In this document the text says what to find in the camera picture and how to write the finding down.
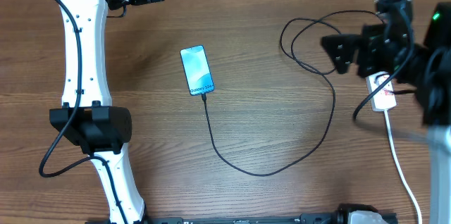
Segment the Galaxy S24+ smartphone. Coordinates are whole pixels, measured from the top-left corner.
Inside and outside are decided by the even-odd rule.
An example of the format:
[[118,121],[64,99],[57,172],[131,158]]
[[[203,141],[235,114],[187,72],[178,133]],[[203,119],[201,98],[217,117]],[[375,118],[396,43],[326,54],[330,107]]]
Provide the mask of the Galaxy S24+ smartphone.
[[187,86],[192,96],[206,94],[215,90],[206,51],[202,45],[182,49],[180,57]]

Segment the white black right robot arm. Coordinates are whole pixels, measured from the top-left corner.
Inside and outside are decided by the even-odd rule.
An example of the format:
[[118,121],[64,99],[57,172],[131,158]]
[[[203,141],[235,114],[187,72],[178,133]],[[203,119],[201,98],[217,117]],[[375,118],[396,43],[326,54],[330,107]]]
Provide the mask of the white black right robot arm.
[[450,3],[436,5],[426,38],[416,44],[409,2],[376,4],[386,23],[365,25],[359,35],[322,37],[321,46],[337,72],[351,63],[359,77],[385,71],[390,79],[414,87],[428,128],[431,157],[430,223],[450,222]]

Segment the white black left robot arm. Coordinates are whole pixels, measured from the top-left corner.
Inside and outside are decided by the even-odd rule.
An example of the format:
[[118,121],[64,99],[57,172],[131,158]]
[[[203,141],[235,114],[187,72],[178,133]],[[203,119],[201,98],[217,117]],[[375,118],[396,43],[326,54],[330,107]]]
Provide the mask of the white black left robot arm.
[[112,104],[106,77],[105,31],[109,11],[164,0],[56,0],[63,16],[66,80],[61,107],[49,120],[81,148],[101,180],[109,205],[107,223],[150,223],[129,159],[132,119]]

